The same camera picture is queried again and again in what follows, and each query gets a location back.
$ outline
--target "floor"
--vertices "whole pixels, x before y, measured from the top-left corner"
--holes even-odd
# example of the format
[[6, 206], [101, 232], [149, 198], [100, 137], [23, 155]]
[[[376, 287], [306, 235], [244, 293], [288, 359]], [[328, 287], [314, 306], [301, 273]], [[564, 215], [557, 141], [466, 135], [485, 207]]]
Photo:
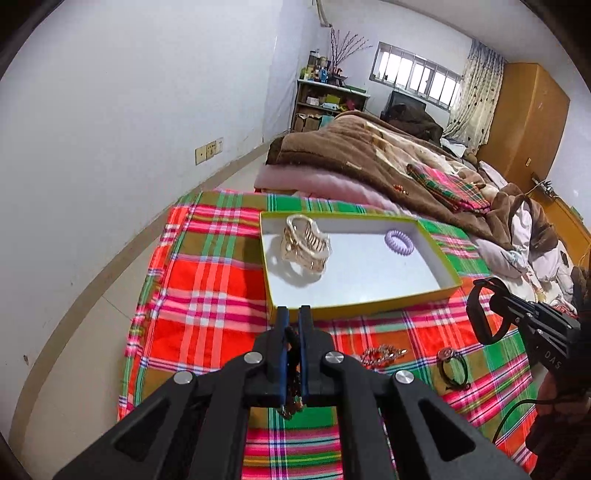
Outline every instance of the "floor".
[[[265, 153], [220, 187], [253, 191], [266, 157]], [[156, 241], [99, 299], [43, 385], [21, 455], [33, 480], [51, 479], [115, 424], [126, 336]]]

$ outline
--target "shelf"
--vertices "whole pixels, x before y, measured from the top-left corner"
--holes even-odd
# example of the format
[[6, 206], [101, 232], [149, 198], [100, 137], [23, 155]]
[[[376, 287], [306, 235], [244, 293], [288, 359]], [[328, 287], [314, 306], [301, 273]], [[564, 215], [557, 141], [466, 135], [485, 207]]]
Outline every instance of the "shelf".
[[305, 102], [297, 102], [297, 104], [300, 106], [305, 106], [307, 108], [313, 108], [315, 110], [322, 110], [323, 112], [333, 113], [335, 115], [338, 115], [339, 113], [341, 113], [340, 110], [332, 110], [330, 108], [324, 108], [323, 106], [320, 106], [320, 105], [310, 105], [309, 103], [305, 103]]
[[298, 79], [297, 83], [304, 83], [306, 85], [312, 85], [314, 87], [329, 88], [329, 89], [333, 89], [333, 90], [338, 90], [340, 92], [352, 93], [354, 95], [359, 95], [359, 96], [365, 97], [365, 98], [371, 97], [371, 95], [368, 93], [361, 93], [361, 92], [357, 92], [356, 90], [351, 90], [350, 88], [347, 88], [347, 87], [337, 87], [336, 85], [330, 85], [328, 83], [315, 82], [314, 80]]

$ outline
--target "black bracelet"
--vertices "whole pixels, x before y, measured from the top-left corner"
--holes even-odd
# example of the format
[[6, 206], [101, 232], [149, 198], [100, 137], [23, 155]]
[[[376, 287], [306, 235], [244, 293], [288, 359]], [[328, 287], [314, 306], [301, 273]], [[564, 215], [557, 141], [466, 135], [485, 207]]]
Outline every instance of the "black bracelet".
[[[452, 361], [452, 358], [458, 360], [462, 365], [462, 369], [464, 370], [464, 381], [462, 383], [458, 382], [453, 378], [449, 378], [445, 373], [443, 365], [448, 364], [450, 361]], [[470, 384], [468, 383], [468, 365], [466, 363], [466, 359], [460, 352], [454, 350], [451, 347], [442, 348], [437, 353], [437, 366], [439, 367], [439, 373], [443, 381], [449, 388], [456, 391], [468, 390], [470, 388]]]

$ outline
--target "wooden cabinet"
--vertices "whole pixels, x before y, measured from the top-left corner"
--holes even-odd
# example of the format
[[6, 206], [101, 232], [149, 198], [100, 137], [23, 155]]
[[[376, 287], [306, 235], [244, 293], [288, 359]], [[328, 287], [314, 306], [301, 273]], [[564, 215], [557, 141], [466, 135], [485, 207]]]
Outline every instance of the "wooden cabinet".
[[569, 111], [569, 97], [537, 63], [508, 63], [488, 143], [476, 154], [524, 192], [545, 180]]
[[554, 224], [556, 233], [564, 242], [567, 252], [574, 264], [587, 268], [589, 265], [589, 248], [591, 247], [591, 233], [584, 226], [568, 205], [560, 197], [548, 197], [535, 189], [531, 198], [544, 209], [548, 221]]

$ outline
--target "purple hair tie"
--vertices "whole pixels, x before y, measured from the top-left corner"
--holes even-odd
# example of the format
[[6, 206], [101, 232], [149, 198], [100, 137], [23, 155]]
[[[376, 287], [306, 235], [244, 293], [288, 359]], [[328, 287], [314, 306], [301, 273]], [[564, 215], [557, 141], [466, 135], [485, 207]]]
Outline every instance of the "purple hair tie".
[[[397, 242], [396, 239], [399, 239], [403, 245]], [[390, 230], [386, 233], [384, 240], [388, 248], [397, 254], [407, 257], [414, 252], [413, 241], [406, 233], [402, 233], [400, 230]]]

